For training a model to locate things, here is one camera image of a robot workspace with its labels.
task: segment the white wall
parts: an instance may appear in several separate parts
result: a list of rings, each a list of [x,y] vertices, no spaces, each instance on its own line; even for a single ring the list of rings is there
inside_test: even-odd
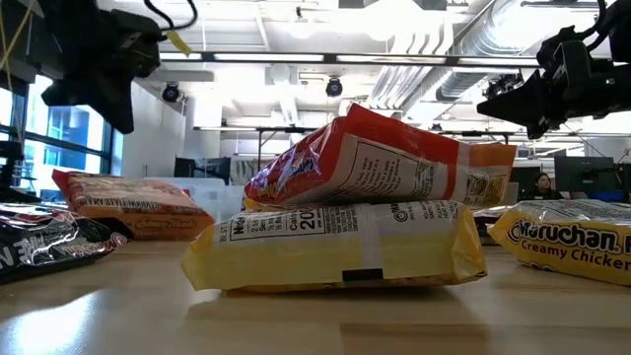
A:
[[[131,85],[131,101],[134,132],[114,137],[112,173],[172,177],[175,157],[184,152],[185,118],[136,83]]]
[[[184,150],[179,157],[190,159],[223,157],[219,153],[220,132],[193,130],[194,122],[199,118],[195,116],[203,114],[200,109],[196,109],[197,100],[197,98],[189,98],[186,101],[186,134]]]
[[[221,141],[219,155],[221,157],[234,158],[236,153],[256,154],[258,153],[257,145],[258,139],[223,139]],[[270,139],[263,145],[260,152],[261,154],[281,154],[289,148],[290,144],[288,139]]]
[[[622,157],[631,149],[631,138],[594,138],[585,145],[586,157],[611,157],[614,162],[631,163],[629,154]]]

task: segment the person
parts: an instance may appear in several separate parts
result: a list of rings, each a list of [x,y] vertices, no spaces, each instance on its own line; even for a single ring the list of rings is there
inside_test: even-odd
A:
[[[524,200],[536,199],[563,199],[559,191],[550,187],[550,177],[546,173],[541,173],[534,181],[534,189],[526,194]]]

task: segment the red noodle package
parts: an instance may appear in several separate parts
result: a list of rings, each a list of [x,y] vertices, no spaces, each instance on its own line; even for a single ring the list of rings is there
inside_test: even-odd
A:
[[[54,171],[70,210],[135,240],[192,241],[213,218],[181,189],[156,179]]]
[[[468,145],[353,105],[245,187],[260,204],[455,200],[499,203],[516,147]]]

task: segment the maruchan ramen package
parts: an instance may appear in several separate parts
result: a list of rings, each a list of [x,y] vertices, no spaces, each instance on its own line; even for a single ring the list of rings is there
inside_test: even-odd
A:
[[[191,241],[214,223],[181,189],[163,181],[60,171],[52,178],[71,210],[135,240]]]
[[[458,202],[245,212],[207,229],[182,261],[195,290],[285,292],[447,285],[486,275]]]
[[[245,187],[267,205],[456,200],[499,203],[516,147],[468,145],[353,105]]]
[[[92,263],[127,238],[77,213],[0,204],[0,283]]]
[[[523,201],[489,234],[529,266],[631,285],[631,209],[587,199]]]

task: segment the wooden table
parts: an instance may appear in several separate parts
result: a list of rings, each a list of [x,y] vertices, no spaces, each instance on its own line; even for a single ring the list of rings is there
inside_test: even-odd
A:
[[[193,292],[186,245],[0,286],[2,354],[629,354],[631,289],[518,266],[429,289]]]

